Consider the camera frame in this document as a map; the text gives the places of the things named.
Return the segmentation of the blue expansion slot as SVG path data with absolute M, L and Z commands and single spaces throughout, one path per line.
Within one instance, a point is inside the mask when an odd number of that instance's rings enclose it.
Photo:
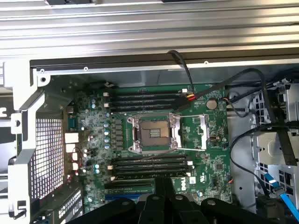
M 140 196 L 141 194 L 106 194 L 105 201 L 114 201 L 121 198 L 137 200 Z

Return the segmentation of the long black expansion slot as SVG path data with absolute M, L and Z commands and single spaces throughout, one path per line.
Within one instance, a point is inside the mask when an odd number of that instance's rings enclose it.
M 126 189 L 137 187 L 151 187 L 153 182 L 151 181 L 138 181 L 138 182 L 109 182 L 104 184 L 104 189 Z

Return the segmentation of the black RAM slot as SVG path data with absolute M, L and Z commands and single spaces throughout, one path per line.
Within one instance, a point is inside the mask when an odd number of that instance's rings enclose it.
M 133 169 L 119 169 L 113 170 L 112 173 L 114 176 L 123 176 L 123 175 L 178 175 L 185 174 L 189 172 L 188 167 L 148 167 L 148 168 L 133 168 Z
M 185 154 L 165 154 L 155 158 L 147 157 L 125 157 L 112 159 L 112 164 L 135 164 L 135 163 L 167 163 L 167 162 L 181 162 L 186 161 L 189 157 Z
M 111 97 L 110 101 L 143 101 L 143 100 L 168 100 L 179 98 L 180 95 L 166 94 L 166 95 L 118 95 Z
M 133 169 L 150 169 L 150 168 L 187 168 L 188 163 L 185 161 L 179 162 L 151 162 L 151 163 L 129 163 L 129 164 L 112 164 L 108 165 L 108 170 L 133 170 Z
M 175 99 L 158 100 L 137 100 L 137 101 L 112 101 L 105 102 L 105 107 L 129 107 L 129 106 L 152 106 L 152 105 L 171 105 Z
M 171 105 L 142 105 L 142 106 L 123 106 L 111 107 L 111 112 L 138 112 L 138 111 L 155 111 L 171 110 Z
M 114 95 L 116 96 L 145 96 L 145 95 L 180 95 L 187 93 L 187 89 L 181 89 L 181 90 L 171 90 L 171 91 L 147 91 L 147 90 L 141 90 L 141 91 L 135 91 L 135 92 L 121 92 L 121 91 L 111 91 L 111 92 L 103 92 L 102 95 L 104 97 L 112 97 Z

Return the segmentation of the green motherboard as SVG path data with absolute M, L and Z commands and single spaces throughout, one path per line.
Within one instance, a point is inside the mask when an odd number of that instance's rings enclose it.
M 187 89 L 171 104 L 171 110 L 111 112 L 105 102 L 103 92 L 171 91 Z M 232 201 L 230 183 L 230 161 L 228 142 L 228 122 L 226 103 L 221 101 L 224 89 L 213 91 L 195 99 L 193 91 L 207 89 L 207 85 L 166 85 L 129 88 L 84 88 L 75 94 L 65 110 L 67 131 L 65 133 L 68 160 L 83 186 L 84 212 L 90 212 L 111 201 L 105 201 L 106 194 L 152 194 L 154 179 L 169 177 L 176 193 L 190 194 L 200 203 L 208 197 L 216 197 L 226 202 Z M 218 101 L 215 110 L 209 110 L 206 102 L 214 98 Z M 135 154 L 129 152 L 132 143 L 132 129 L 127 118 L 138 114 L 173 113 L 175 115 L 206 114 L 205 117 L 181 118 L 181 148 L 205 149 L 204 152 L 176 150 L 163 154 Z M 155 158 L 165 154 L 185 154 L 189 172 L 178 175 L 123 175 L 114 176 L 107 166 L 111 160 L 125 157 Z M 104 189 L 109 182 L 151 181 L 151 187 L 126 189 Z

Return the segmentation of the CPU socket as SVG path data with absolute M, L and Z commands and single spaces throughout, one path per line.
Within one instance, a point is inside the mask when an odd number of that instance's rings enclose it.
M 182 146 L 181 121 L 173 113 L 138 114 L 127 118 L 132 129 L 129 152 L 135 154 L 163 154 Z

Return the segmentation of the silver coin battery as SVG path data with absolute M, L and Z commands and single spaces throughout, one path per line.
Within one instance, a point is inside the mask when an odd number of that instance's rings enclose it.
M 218 106 L 218 101 L 217 99 L 214 98 L 210 98 L 207 102 L 206 102 L 206 107 L 209 110 L 215 110 Z

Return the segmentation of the silver disk bay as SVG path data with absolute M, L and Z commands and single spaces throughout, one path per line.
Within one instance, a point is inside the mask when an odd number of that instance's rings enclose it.
M 278 88 L 278 102 L 285 116 L 285 122 L 299 121 L 299 83 L 287 84 Z M 266 182 L 264 173 L 269 173 L 279 182 L 299 210 L 299 130 L 288 131 L 295 158 L 296 166 L 287 165 L 284 160 L 282 147 L 277 133 L 268 132 L 254 138 L 257 149 L 256 161 L 258 174 L 270 191 L 272 186 Z

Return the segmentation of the open PC case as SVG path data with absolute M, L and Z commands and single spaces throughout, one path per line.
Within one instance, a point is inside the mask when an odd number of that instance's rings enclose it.
M 8 161 L 8 186 L 0 191 L 8 205 L 0 224 L 66 224 L 88 213 L 65 143 L 65 110 L 78 91 L 197 84 L 207 89 L 193 91 L 195 99 L 224 89 L 232 178 L 227 203 L 278 224 L 299 224 L 299 210 L 279 182 L 264 173 L 269 191 L 257 173 L 254 146 L 255 137 L 277 133 L 285 163 L 297 165 L 288 131 L 299 130 L 299 121 L 285 122 L 278 88 L 299 83 L 299 48 L 12 60 L 3 69 L 13 108 L 0 105 L 11 130 L 0 133 L 0 142 L 13 140 L 16 154 Z

